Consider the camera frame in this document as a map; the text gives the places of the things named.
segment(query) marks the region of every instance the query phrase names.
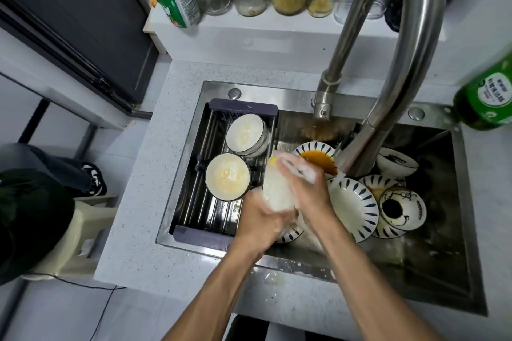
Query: green bottle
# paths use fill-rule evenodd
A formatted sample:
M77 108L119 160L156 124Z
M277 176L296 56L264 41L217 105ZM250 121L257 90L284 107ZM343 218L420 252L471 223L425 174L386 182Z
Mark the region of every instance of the green bottle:
M512 52L464 85L453 107L459 119L475 130L512 123Z

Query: plate with orange sauce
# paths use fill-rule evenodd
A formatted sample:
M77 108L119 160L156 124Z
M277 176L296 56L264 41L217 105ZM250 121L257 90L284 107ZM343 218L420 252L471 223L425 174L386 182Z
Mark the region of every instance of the plate with orange sauce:
M338 169L332 158L334 148L329 144L321 141L309 141L293 150L293 155L299 155L306 161L321 167L325 173L325 179L332 179L338 174Z

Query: faucet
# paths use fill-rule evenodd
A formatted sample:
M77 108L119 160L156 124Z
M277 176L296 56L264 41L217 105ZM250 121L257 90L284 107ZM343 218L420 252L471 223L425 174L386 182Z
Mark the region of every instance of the faucet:
M354 0L329 67L323 71L314 98L313 116L329 120L342 69L374 0ZM367 174L393 125L418 93L434 51L446 0L403 0L402 20L391 67L377 102L354 140L336 148L334 163L348 176Z

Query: round metal knob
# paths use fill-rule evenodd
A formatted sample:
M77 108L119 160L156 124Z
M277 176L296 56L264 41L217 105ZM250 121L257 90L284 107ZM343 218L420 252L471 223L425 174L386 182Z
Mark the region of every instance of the round metal knob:
M407 115L413 120L420 121L425 118L425 111L418 107L411 107L407 112Z
M229 89L227 96L232 100L237 100L242 96L242 91L238 88Z

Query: black and white sneaker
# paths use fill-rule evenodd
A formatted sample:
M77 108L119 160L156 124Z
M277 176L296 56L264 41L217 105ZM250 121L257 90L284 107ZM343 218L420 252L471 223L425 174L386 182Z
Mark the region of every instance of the black and white sneaker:
M89 162L82 162L82 169L86 171L92 178L91 188L86 191L89 196L104 196L106 195L106 184L101 171L98 166Z

